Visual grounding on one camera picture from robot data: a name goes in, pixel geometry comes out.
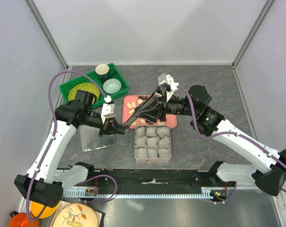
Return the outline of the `metal tongs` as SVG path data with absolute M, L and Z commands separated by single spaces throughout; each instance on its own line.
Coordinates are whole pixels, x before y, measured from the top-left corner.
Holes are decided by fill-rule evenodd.
M 142 104 L 140 104 L 138 107 L 136 107 L 134 113 L 130 116 L 130 118 L 125 123 L 122 124 L 122 126 L 125 128 L 125 130 L 128 130 L 130 128 L 130 126 L 132 125 L 132 123 L 135 122 L 139 118 L 139 113 L 141 113 L 141 111 L 140 111 L 141 105 Z M 160 103 L 160 99 L 159 99 L 158 106 L 152 112 L 158 112 L 159 113 L 160 105 L 161 105 L 161 103 Z

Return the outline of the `pink plastic tray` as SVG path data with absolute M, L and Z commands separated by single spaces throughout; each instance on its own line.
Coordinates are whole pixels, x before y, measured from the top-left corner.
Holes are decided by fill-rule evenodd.
M 131 95 L 126 96 L 123 102 L 123 113 L 122 113 L 122 123 L 125 123 L 134 113 L 135 107 L 138 107 L 140 104 L 145 102 L 149 96 L 141 95 Z M 137 126 L 151 126 L 151 125 L 166 125 L 169 126 L 171 129 L 177 126 L 177 117 L 176 115 L 167 114 L 166 121 L 161 122 L 157 121 L 156 123 L 148 122 L 147 120 L 138 118 L 135 122 L 133 122 L 130 126 L 130 129 L 135 129 Z

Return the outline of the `pink chocolate tin box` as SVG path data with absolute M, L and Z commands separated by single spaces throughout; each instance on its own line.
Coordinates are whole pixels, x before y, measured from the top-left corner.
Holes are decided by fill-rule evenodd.
M 137 163 L 167 163 L 171 159 L 169 126 L 138 126 L 135 128 L 134 138 L 134 157 Z

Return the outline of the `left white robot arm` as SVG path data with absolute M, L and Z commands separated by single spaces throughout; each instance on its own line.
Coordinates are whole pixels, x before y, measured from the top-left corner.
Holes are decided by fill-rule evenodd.
M 105 97 L 101 113 L 89 111 L 94 95 L 79 90 L 74 100 L 54 110 L 55 117 L 49 135 L 32 166 L 25 175 L 17 175 L 15 186 L 26 199 L 26 206 L 36 202 L 55 207 L 63 193 L 82 183 L 90 186 L 95 174 L 86 164 L 76 164 L 64 173 L 57 174 L 57 167 L 70 139 L 81 125 L 99 129 L 99 134 L 124 134 L 125 130 L 115 119 L 115 104 L 110 96 Z

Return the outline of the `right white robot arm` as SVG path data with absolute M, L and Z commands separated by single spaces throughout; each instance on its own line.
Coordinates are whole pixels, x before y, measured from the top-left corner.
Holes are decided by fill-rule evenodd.
M 250 165 L 216 162 L 214 171 L 208 174 L 211 185 L 252 184 L 266 194 L 279 195 L 286 181 L 286 149 L 270 148 L 236 128 L 209 106 L 212 97 L 204 86 L 194 85 L 189 90 L 177 88 L 186 94 L 185 98 L 168 97 L 167 91 L 158 87 L 147 101 L 136 107 L 137 116 L 150 122 L 162 121 L 167 114 L 191 116 L 190 125 L 202 139 L 214 139 L 250 162 Z

